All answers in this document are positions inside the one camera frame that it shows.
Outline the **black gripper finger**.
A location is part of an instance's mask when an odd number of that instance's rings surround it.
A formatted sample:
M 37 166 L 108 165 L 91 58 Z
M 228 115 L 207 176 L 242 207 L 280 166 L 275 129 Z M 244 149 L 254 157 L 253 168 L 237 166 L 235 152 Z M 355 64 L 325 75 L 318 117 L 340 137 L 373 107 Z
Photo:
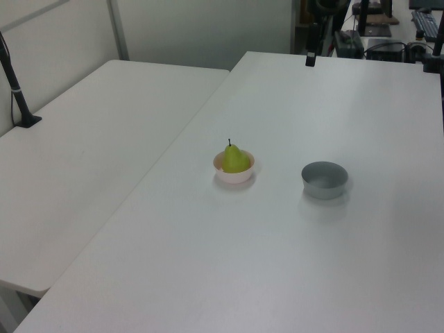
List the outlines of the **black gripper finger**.
M 305 49 L 307 51 L 305 65 L 314 67 L 318 48 L 318 24 L 313 23 L 309 26 Z

